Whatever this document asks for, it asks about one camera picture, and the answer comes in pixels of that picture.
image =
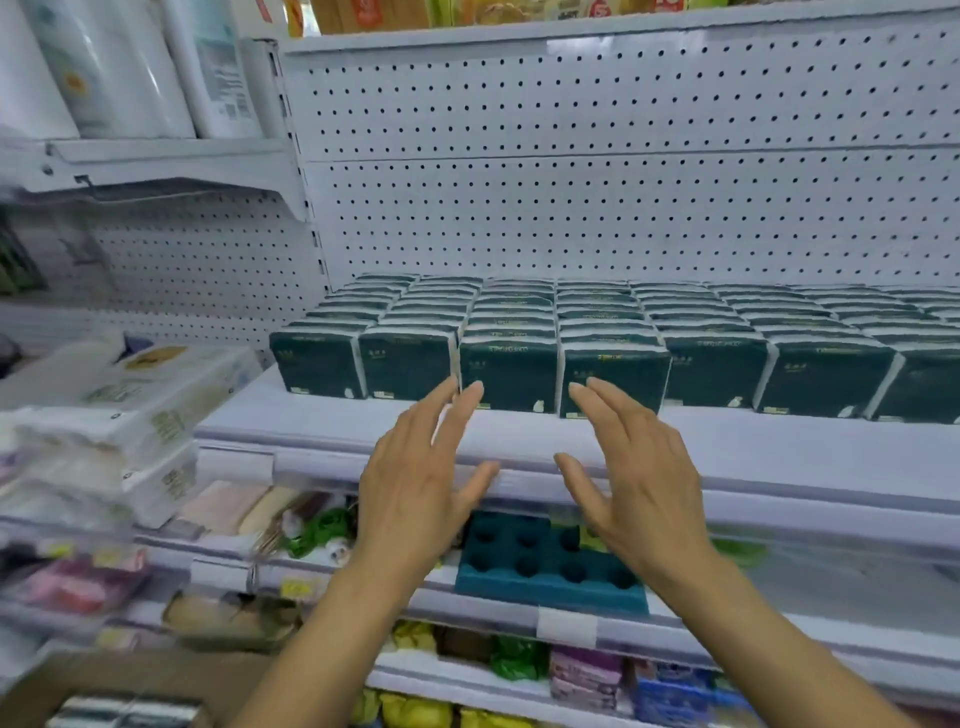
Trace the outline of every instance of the white tissue package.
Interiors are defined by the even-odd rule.
[[[104,369],[56,405],[12,412],[26,447],[96,448],[121,471],[151,467],[262,371],[239,347],[154,346]]]

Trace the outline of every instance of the yellow package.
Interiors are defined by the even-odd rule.
[[[421,649],[424,652],[437,653],[437,641],[433,636],[433,625],[425,621],[401,619],[394,626],[394,643],[397,649]]]
[[[501,713],[460,709],[460,728],[537,728],[535,720],[525,717],[504,716]]]
[[[450,728],[453,723],[451,703],[392,692],[382,693],[380,700],[387,728]]]
[[[350,725],[370,725],[380,715],[380,696],[370,688],[364,688],[353,704]]]

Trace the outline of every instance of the green snack bag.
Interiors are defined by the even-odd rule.
[[[490,667],[506,680],[540,680],[550,672],[550,648],[534,640],[494,635]]]

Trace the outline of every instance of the right hand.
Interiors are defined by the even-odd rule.
[[[700,474],[680,433],[618,387],[591,377],[570,397],[593,424],[607,461],[607,497],[571,455],[554,456],[584,518],[613,553],[661,596],[709,573]]]

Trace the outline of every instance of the cardboard box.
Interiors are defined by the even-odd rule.
[[[68,697],[107,692],[198,701],[223,728],[236,718],[270,663],[260,655],[181,650],[55,654],[0,700],[0,725],[42,728]]]

